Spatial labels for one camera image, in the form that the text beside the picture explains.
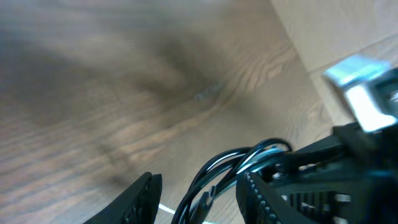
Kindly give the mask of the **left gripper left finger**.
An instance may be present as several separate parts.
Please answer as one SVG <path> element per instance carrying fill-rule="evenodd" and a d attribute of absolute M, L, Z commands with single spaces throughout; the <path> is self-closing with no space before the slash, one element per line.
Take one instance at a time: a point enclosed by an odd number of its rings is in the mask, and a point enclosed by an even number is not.
<path fill-rule="evenodd" d="M 161 193 L 162 176 L 146 172 L 84 224 L 153 224 Z"/>

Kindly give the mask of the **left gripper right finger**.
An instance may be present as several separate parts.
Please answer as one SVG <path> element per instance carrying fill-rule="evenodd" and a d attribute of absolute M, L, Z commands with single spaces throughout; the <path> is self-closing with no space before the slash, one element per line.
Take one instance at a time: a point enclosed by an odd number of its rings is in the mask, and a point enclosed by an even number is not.
<path fill-rule="evenodd" d="M 245 223 L 311 224 L 313 221 L 290 206 L 257 174 L 238 175 L 236 200 Z"/>

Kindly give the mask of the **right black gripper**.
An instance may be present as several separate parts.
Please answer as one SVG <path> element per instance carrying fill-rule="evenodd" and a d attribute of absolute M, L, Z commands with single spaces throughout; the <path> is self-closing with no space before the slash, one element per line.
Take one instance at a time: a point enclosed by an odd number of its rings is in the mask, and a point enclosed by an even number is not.
<path fill-rule="evenodd" d="M 277 138 L 261 148 L 276 144 L 287 149 L 267 157 L 261 179 L 313 223 L 397 223 L 397 126 L 351 123 L 295 152 Z"/>

